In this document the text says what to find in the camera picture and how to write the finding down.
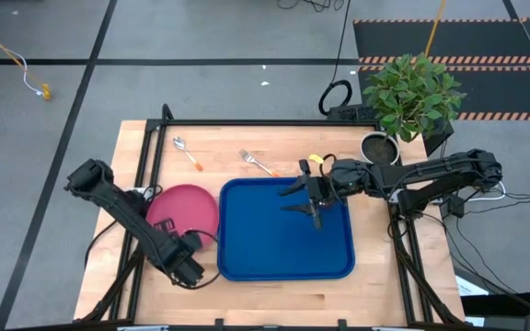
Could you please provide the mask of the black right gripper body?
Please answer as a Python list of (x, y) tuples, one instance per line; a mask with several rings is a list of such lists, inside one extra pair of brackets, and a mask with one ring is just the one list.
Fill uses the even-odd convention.
[(306, 159), (299, 161), (299, 167), (302, 175), (308, 174), (310, 176), (306, 187), (302, 189), (307, 193), (307, 202), (304, 204), (311, 203), (314, 206), (314, 214), (309, 216), (313, 218), (315, 228), (320, 230), (323, 227), (320, 209), (332, 204), (335, 200), (331, 194), (330, 182), (325, 177), (312, 177), (310, 166)]

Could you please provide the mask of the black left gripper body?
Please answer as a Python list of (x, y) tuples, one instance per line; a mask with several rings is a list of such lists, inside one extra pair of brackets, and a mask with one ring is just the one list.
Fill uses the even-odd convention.
[(193, 258), (202, 248), (201, 237), (198, 232), (186, 232), (177, 238), (176, 244), (167, 262), (168, 273), (179, 286), (196, 288), (204, 272), (204, 268)]

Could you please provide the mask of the blue plastic tray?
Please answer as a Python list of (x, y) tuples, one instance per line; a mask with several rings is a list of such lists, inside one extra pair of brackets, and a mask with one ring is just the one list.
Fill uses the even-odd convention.
[(281, 197), (291, 177), (237, 178), (220, 192), (217, 266), (233, 281), (331, 280), (349, 275), (355, 265), (348, 207), (321, 208), (322, 227), (284, 206), (307, 202), (300, 190)]

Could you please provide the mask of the orange-handled metal fork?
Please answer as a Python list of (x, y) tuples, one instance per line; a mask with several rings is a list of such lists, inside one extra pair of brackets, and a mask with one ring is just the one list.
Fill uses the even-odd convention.
[(251, 155), (250, 153), (248, 153), (246, 150), (244, 149), (241, 149), (239, 151), (239, 154), (241, 155), (241, 157), (248, 163), (251, 163), (251, 164), (254, 164), (258, 167), (260, 167), (262, 170), (264, 170), (265, 172), (267, 172), (270, 176), (272, 177), (277, 177), (278, 174), (272, 170), (270, 170), (268, 167), (266, 167), (264, 164), (262, 164), (260, 161), (258, 161), (253, 155)]

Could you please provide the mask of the pink round plate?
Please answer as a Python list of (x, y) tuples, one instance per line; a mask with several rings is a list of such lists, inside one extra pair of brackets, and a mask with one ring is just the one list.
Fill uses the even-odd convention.
[(146, 214), (147, 222), (169, 234), (183, 235), (200, 230), (202, 250), (206, 250), (219, 224), (218, 205), (206, 189), (192, 184), (168, 188), (154, 198)]

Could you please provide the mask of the orange-handled metal spoon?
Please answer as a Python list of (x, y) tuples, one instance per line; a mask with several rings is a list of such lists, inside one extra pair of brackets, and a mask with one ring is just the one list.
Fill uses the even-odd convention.
[(190, 159), (190, 161), (192, 162), (192, 164), (198, 171), (201, 172), (203, 170), (202, 165), (187, 150), (186, 143), (181, 137), (178, 137), (178, 136), (174, 137), (173, 143), (180, 151), (182, 151)]

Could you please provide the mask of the white plant pot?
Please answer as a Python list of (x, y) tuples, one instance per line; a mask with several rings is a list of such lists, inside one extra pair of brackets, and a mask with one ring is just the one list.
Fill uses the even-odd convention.
[(380, 131), (372, 131), (363, 136), (361, 153), (366, 163), (375, 165), (394, 165), (400, 157), (396, 140)]

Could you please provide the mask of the vented black box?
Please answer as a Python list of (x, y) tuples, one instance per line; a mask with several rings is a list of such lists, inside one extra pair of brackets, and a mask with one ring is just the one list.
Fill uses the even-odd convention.
[(376, 111), (363, 104), (348, 105), (331, 108), (327, 115), (328, 120), (349, 122), (364, 122), (376, 120)]

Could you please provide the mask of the green leafy plant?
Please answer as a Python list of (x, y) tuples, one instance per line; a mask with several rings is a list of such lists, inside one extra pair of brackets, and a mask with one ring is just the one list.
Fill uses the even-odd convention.
[(368, 77), (363, 90), (368, 107), (389, 135), (410, 143), (420, 135), (431, 136), (439, 120), (457, 117), (462, 100), (461, 84), (424, 53), (404, 54)]

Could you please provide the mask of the plain black box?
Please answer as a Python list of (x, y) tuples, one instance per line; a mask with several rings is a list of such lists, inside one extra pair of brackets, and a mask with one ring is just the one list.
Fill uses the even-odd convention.
[(439, 147), (441, 147), (445, 141), (454, 134), (454, 129), (450, 121), (437, 120), (435, 122), (435, 128), (432, 133), (423, 133), (422, 139), (425, 148), (425, 152), (430, 156)]

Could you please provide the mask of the black power adapter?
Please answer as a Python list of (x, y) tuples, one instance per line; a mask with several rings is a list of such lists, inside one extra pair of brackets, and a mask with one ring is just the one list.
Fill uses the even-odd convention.
[(447, 216), (455, 216), (456, 218), (463, 218), (465, 214), (465, 200), (452, 195), (446, 203)]

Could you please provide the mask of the white paper sheet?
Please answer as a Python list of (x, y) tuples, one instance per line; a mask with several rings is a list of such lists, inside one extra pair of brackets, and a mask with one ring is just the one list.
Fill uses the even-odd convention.
[(479, 287), (478, 285), (465, 280), (462, 277), (456, 276), (455, 277), (457, 288), (459, 295), (461, 297), (464, 296), (488, 296), (490, 294), (489, 291)]

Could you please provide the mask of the black hazard-striped floor mat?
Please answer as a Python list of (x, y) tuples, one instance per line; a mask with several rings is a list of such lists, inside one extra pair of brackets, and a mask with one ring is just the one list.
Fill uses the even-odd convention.
[(384, 63), (427, 51), (467, 95), (460, 120), (530, 120), (530, 17), (361, 19), (353, 27), (361, 87)]

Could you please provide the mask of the black aluminium table frame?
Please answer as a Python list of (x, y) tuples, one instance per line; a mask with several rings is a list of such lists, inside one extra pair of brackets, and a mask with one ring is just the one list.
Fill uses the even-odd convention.
[[(326, 120), (126, 120), (111, 166), (119, 186), (192, 183), (217, 195), (235, 177), (252, 177), (240, 149), (276, 172), (293, 177), (309, 154), (358, 154), (369, 124)], [(198, 171), (173, 143), (181, 137), (202, 165)], [(199, 327), (246, 325), (262, 329), (317, 326), (403, 326), (433, 322), (438, 315), (398, 260), (388, 208), (357, 196), (349, 202), (355, 267), (340, 280), (237, 282), (223, 278), (200, 290), (173, 286), (140, 262), (118, 291), (109, 320), (147, 325)]]

